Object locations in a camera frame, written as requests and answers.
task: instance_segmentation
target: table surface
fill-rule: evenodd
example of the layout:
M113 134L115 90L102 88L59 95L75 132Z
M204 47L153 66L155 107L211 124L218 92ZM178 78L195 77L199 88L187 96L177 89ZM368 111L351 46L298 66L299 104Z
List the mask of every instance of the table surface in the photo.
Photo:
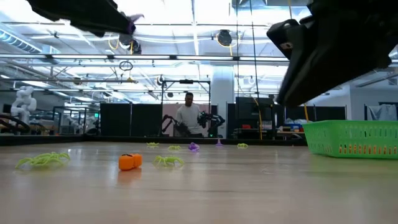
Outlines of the table surface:
M398 163L335 159L306 147L81 142L0 147L0 219L17 223L397 223ZM67 152L67 166L15 170L19 159ZM118 157L138 152L141 169ZM183 167L156 168L176 154Z

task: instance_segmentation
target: green plastic basket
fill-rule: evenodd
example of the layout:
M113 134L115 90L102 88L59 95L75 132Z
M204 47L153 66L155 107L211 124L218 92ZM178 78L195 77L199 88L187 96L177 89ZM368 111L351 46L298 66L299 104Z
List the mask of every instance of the green plastic basket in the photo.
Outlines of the green plastic basket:
M303 127L311 153L398 159L398 121L318 121Z

